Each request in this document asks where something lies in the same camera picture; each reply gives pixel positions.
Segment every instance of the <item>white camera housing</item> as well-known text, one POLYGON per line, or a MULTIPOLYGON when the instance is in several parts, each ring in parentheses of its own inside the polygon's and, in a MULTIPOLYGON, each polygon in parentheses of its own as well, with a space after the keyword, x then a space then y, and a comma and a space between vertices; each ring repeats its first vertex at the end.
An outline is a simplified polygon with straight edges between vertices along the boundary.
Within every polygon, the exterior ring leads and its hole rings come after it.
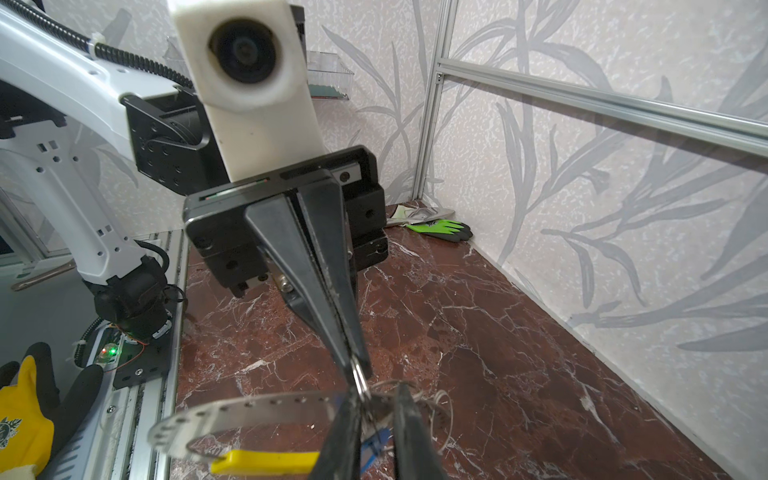
POLYGON ((285 0, 169 0, 168 7, 230 181, 326 153, 285 0), (259 83, 231 78, 210 49, 214 32, 234 20, 259 22, 273 34, 276 64, 259 83))

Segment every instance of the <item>yellow handle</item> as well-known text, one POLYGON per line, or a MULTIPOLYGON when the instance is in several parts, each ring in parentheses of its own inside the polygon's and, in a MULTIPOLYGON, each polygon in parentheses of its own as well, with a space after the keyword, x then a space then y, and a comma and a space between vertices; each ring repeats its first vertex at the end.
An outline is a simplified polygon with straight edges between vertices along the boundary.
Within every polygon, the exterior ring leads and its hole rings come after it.
POLYGON ((320 452, 250 452, 233 450, 210 464, 217 475, 297 475, 310 473, 320 452))

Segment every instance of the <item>bolt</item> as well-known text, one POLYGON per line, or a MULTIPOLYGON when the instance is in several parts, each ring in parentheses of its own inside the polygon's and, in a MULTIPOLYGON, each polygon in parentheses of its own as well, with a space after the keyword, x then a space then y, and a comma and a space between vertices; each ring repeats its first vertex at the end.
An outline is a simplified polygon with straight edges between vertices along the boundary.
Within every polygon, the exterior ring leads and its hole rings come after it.
POLYGON ((293 292, 293 285, 288 281, 288 277, 282 274, 277 277, 277 288, 283 293, 293 292))

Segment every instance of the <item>black camera lens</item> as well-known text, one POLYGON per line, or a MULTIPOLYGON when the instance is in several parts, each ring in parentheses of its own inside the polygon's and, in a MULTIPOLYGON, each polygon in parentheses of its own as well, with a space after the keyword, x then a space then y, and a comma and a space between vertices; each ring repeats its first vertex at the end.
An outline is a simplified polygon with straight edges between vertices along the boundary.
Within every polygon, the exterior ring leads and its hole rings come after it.
POLYGON ((233 20, 221 25, 210 39, 210 49, 224 72, 234 80, 255 84, 275 69, 274 35, 253 20, 233 20))

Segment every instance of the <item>wall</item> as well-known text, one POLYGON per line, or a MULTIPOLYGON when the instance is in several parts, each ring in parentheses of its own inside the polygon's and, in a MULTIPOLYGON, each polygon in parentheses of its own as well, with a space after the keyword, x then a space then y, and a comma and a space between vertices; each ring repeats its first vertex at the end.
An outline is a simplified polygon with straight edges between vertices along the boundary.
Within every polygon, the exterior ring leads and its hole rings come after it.
MULTIPOLYGON (((440 0, 302 0, 307 48, 342 56, 355 72, 349 101, 315 101, 326 146, 366 145, 379 159, 389 203, 411 196, 424 92, 440 0)), ((107 43, 163 61, 174 35, 163 0, 48 0, 48 14, 85 35, 104 32, 107 43)), ((90 168, 107 202, 132 235, 181 228, 184 199, 139 174, 134 163, 76 121, 76 153, 90 168)), ((58 235, 4 171, 0 184, 50 250, 58 235)))
MULTIPOLYGON (((765 119, 767 39, 751 0, 460 0, 451 57, 765 119)), ((764 478, 766 159, 474 86, 445 83, 425 199, 734 477, 764 478)))

